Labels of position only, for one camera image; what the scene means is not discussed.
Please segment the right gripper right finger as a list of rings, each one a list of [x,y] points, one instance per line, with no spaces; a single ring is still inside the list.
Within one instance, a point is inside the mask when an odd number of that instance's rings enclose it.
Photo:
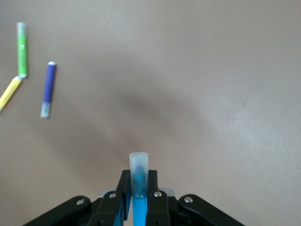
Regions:
[[[158,172],[148,173],[147,226],[241,226],[217,207],[194,194],[176,199],[158,187]]]

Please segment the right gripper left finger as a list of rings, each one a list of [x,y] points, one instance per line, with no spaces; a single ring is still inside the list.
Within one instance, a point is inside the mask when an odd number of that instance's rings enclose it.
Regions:
[[[131,202],[130,171],[121,173],[117,188],[95,201],[75,196],[26,223],[26,226],[122,226]]]

